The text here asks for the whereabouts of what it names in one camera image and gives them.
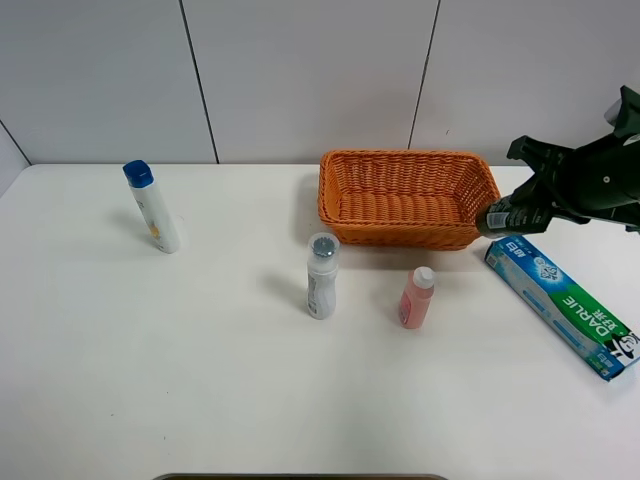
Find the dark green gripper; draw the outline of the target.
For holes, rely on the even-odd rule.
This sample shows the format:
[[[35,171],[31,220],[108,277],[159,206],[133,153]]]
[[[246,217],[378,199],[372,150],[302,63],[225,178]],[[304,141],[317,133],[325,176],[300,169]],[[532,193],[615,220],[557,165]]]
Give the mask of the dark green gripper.
[[[613,131],[571,153],[569,147],[529,136],[511,143],[506,158],[523,161],[534,172],[559,166],[554,186],[562,206],[536,176],[512,193],[510,203],[524,223],[594,219],[623,225],[628,232],[639,230],[639,94],[623,86],[605,119]]]

